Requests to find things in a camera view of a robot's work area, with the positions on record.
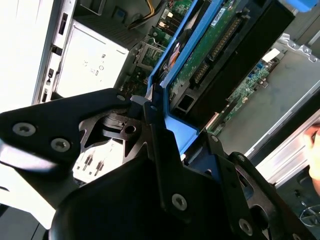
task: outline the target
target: blue plastic bracket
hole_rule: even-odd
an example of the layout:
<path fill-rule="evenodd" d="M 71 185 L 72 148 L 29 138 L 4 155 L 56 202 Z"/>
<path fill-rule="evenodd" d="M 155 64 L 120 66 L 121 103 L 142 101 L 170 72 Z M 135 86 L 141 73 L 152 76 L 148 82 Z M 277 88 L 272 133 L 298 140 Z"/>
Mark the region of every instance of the blue plastic bracket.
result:
<path fill-rule="evenodd" d="M 165 57 L 169 54 L 169 51 L 172 45 L 174 44 L 175 40 L 177 39 L 178 35 L 180 34 L 180 32 L 183 31 L 183 28 L 188 20 L 188 17 L 190 16 L 192 10 L 194 9 L 196 3 L 197 1 L 195 0 L 190 6 L 189 11 L 187 12 L 184 19 L 182 20 L 171 42 L 169 43 L 168 47 L 166 48 L 159 62 L 153 69 L 148 79 L 148 88 L 150 88 L 153 83 L 153 76 L 156 73 L 157 69 L 162 65 Z M 188 147 L 194 142 L 194 140 L 196 140 L 200 132 L 194 126 L 191 126 L 190 124 L 173 116 L 170 113 L 169 88 L 173 80 L 178 75 L 181 68 L 184 66 L 188 57 L 192 53 L 193 49 L 196 47 L 198 41 L 202 38 L 208 26 L 213 21 L 222 3 L 223 3 L 223 0 L 212 1 L 208 9 L 206 10 L 204 16 L 202 17 L 199 24 L 197 25 L 194 32 L 192 33 L 184 49 L 182 50 L 181 54 L 177 58 L 174 66 L 168 72 L 167 76 L 160 84 L 164 88 L 164 104 L 163 105 L 164 105 L 164 116 L 165 116 L 164 120 L 165 120 L 166 128 L 171 130 L 174 133 L 175 140 L 176 140 L 180 154 L 183 154 L 188 149 Z"/>

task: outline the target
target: silver screw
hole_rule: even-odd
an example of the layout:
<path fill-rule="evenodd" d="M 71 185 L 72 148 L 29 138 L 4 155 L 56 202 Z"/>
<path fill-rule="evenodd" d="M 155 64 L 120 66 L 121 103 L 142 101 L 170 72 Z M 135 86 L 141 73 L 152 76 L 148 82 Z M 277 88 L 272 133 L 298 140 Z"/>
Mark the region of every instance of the silver screw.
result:
<path fill-rule="evenodd" d="M 184 211 L 187 209 L 187 201 L 180 194 L 178 193 L 173 194 L 171 200 L 172 200 L 172 204 L 180 211 Z"/>
<path fill-rule="evenodd" d="M 244 220 L 243 218 L 240 218 L 239 226 L 241 230 L 245 232 L 245 234 L 247 234 L 248 236 L 252 236 L 253 234 L 252 227 L 246 220 Z"/>
<path fill-rule="evenodd" d="M 219 142 L 218 138 L 216 136 L 214 136 L 214 135 L 211 135 L 211 139 L 213 141 L 215 141 L 216 143 Z"/>
<path fill-rule="evenodd" d="M 55 138 L 51 141 L 51 147 L 57 152 L 64 153 L 70 149 L 70 143 L 63 138 Z"/>
<path fill-rule="evenodd" d="M 246 159 L 245 159 L 244 156 L 242 156 L 242 155 L 238 155 L 238 158 L 240 159 L 241 162 L 246 161 Z"/>
<path fill-rule="evenodd" d="M 20 136 L 29 137 L 35 134 L 36 127 L 27 122 L 19 122 L 13 126 L 12 131 Z"/>
<path fill-rule="evenodd" d="M 301 240 L 301 238 L 297 234 L 292 234 L 294 240 Z"/>
<path fill-rule="evenodd" d="M 121 101 L 126 100 L 126 98 L 125 98 L 124 96 L 121 96 L 121 95 L 117 95 L 116 97 L 117 97 L 118 99 L 120 99 Z"/>

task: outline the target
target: white panel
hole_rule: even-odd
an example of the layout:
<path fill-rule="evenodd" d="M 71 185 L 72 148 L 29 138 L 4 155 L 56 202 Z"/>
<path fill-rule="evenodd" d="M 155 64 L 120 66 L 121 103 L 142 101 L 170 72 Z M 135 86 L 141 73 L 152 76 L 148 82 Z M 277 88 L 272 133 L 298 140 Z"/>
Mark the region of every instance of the white panel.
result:
<path fill-rule="evenodd" d="M 113 88 L 128 50 L 74 21 L 57 92 L 71 97 Z"/>

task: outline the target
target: white label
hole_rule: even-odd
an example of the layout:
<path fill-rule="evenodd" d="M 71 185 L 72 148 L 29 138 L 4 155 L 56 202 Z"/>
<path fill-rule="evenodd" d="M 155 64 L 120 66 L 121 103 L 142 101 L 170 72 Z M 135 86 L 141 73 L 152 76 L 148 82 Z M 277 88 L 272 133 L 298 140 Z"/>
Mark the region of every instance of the white label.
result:
<path fill-rule="evenodd" d="M 214 27 L 214 26 L 218 23 L 219 19 L 222 17 L 222 15 L 224 14 L 224 12 L 225 12 L 226 9 L 227 9 L 226 7 L 222 7 L 222 8 L 220 9 L 220 11 L 219 11 L 218 14 L 215 16 L 215 18 L 213 19 L 213 21 L 212 21 L 212 23 L 211 23 L 211 26 L 212 26 L 212 27 Z"/>
<path fill-rule="evenodd" d="M 168 9 L 165 9 L 164 11 L 163 11 L 163 13 L 162 13 L 162 15 L 161 15 L 161 18 L 162 19 L 166 19 L 166 17 L 168 16 L 168 13 L 169 13 L 170 11 L 168 10 Z"/>

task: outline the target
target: yellow wire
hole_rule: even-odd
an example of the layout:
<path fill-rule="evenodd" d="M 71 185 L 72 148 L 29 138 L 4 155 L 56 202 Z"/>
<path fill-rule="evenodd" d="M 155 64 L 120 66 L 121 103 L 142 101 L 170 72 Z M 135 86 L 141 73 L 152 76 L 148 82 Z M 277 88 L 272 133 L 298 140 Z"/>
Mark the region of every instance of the yellow wire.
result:
<path fill-rule="evenodd" d="M 146 19 L 146 18 L 152 16 L 152 15 L 155 13 L 155 9 L 154 9 L 154 7 L 152 6 L 150 0 L 146 0 L 146 2 L 147 2 L 148 7 L 149 7 L 149 9 L 150 9 L 150 13 L 149 13 L 148 15 L 144 16 L 142 19 Z"/>

